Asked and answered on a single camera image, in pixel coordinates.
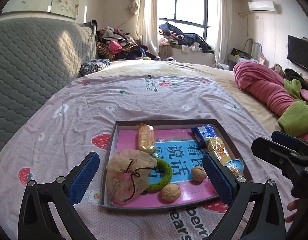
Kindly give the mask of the person's right hand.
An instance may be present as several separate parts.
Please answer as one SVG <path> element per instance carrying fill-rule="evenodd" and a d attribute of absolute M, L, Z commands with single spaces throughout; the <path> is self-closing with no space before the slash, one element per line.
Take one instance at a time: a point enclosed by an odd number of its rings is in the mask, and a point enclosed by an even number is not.
<path fill-rule="evenodd" d="M 288 211 L 294 211 L 294 210 L 296 210 L 296 209 L 298 208 L 298 202 L 299 202 L 298 199 L 294 200 L 293 202 L 290 202 L 290 203 L 287 205 L 287 210 L 288 210 Z M 289 215 L 288 217 L 286 217 L 286 218 L 285 218 L 285 222 L 286 222 L 286 223 L 291 223 L 291 222 L 293 222 L 293 220 L 294 220 L 294 218 L 295 218 L 295 215 L 296 215 L 296 213 L 293 213 L 293 214 Z"/>

